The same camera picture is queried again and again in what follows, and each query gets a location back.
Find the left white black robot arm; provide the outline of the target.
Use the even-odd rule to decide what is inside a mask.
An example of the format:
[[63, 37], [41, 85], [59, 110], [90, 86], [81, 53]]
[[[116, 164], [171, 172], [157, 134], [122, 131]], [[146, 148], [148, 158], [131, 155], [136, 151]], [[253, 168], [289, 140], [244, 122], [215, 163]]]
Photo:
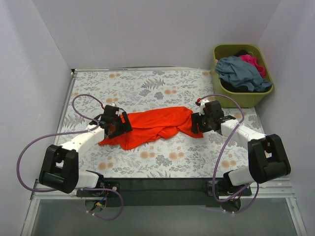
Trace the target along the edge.
[[115, 105], [106, 105], [103, 113], [91, 119], [83, 132], [59, 146], [50, 145], [45, 152], [39, 183], [71, 193], [74, 189], [87, 188], [95, 197], [104, 193], [101, 175], [79, 170], [79, 158], [104, 139], [113, 139], [132, 131], [127, 112]]

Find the orange t-shirt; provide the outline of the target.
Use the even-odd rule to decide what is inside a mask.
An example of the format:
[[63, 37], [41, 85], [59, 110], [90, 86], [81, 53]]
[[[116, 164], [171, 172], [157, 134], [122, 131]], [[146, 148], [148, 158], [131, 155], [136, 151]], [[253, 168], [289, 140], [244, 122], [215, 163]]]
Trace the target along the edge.
[[192, 113], [192, 110], [184, 106], [130, 113], [127, 116], [132, 131], [115, 138], [105, 138], [98, 145], [120, 145], [124, 150], [131, 150], [161, 138], [170, 139], [179, 132], [192, 138], [203, 138], [202, 133], [194, 134], [191, 131]]

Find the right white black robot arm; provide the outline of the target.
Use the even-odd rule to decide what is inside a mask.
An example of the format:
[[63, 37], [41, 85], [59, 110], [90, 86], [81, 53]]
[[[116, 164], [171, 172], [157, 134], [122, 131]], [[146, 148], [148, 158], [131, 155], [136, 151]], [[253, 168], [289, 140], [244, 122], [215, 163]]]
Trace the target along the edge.
[[291, 173], [279, 135], [265, 135], [242, 125], [235, 117], [225, 115], [217, 100], [198, 99], [196, 104], [199, 112], [191, 115], [192, 133], [217, 132], [248, 152], [248, 165], [225, 173], [215, 182], [216, 190], [232, 196], [247, 184], [262, 184]]

